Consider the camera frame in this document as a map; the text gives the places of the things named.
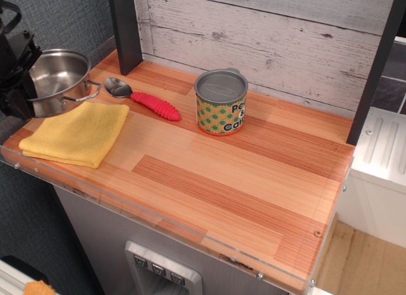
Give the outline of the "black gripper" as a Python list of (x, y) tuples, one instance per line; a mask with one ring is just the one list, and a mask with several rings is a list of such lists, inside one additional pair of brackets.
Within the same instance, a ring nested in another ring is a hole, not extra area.
[(1, 35), (1, 112), (5, 115), (23, 121), (34, 118), (33, 108), (26, 102), (37, 98), (29, 71), (41, 54), (29, 30), (9, 39)]

